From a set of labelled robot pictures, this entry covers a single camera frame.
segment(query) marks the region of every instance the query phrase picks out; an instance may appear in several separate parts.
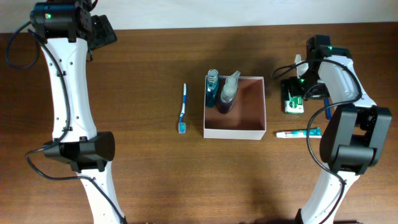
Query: bottle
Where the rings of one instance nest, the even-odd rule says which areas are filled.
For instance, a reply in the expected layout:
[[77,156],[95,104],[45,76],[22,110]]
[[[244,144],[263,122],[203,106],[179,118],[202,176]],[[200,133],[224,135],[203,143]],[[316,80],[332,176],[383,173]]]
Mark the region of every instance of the bottle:
[[236,92],[238,90],[238,78],[241,72],[236,71],[225,80],[223,91],[221,91],[220,100],[217,102],[218,111],[222,114],[228,113],[234,105]]
[[206,106],[214,107],[216,105],[218,91],[218,71],[210,69],[206,79]]

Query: open box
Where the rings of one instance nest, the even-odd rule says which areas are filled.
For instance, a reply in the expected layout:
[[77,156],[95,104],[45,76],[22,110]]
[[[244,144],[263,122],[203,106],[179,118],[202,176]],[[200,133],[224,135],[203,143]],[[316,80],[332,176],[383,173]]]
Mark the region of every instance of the open box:
[[[220,97],[226,78],[225,76],[219,77],[218,97]],[[239,77],[238,85],[234,105],[229,113],[221,114],[216,106],[212,108],[205,106],[204,138],[261,140],[266,133],[264,78]]]

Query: brown table surface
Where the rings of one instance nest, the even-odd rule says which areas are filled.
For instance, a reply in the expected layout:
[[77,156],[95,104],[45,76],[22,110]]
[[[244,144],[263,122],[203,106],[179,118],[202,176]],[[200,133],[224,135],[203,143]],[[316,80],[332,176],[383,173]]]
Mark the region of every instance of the brown table surface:
[[[94,51],[87,65],[91,113],[98,131],[116,139],[113,181],[130,223],[250,223],[293,219],[315,186],[320,168],[304,139],[275,132],[304,128],[322,101],[303,115],[283,114],[273,69],[305,56],[314,34],[347,47],[364,89],[398,114],[398,23],[117,31],[115,44]],[[4,53],[9,34],[0,35]],[[33,40],[22,34],[11,59],[27,63]],[[261,141],[203,139],[204,76],[240,70],[265,78],[267,132]],[[14,70],[0,63],[0,223],[92,223],[80,181],[37,175],[24,153],[51,140],[52,97],[43,55]],[[187,133],[178,134],[182,84],[188,83]],[[325,130],[321,115],[314,126]],[[393,118],[381,160],[349,190],[335,220],[396,223],[398,133]],[[313,140],[318,152],[319,141]],[[51,175],[73,175],[43,155],[34,161]]]

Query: toothbrush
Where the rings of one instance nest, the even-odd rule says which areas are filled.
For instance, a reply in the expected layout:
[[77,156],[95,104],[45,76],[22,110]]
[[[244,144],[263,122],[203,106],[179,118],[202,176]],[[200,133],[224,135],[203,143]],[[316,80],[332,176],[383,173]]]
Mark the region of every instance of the toothbrush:
[[178,133],[184,134],[186,131],[185,123],[182,122],[182,118],[185,114],[185,102],[187,100],[187,84],[184,83],[184,91],[182,94],[182,108],[180,113],[180,120],[178,122]]

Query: white wall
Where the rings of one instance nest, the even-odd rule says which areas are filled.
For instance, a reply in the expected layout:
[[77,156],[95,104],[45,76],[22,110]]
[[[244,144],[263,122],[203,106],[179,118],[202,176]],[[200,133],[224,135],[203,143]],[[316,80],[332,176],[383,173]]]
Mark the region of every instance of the white wall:
[[[0,32],[13,32],[37,0],[1,0]],[[99,0],[114,29],[398,21],[398,0]]]

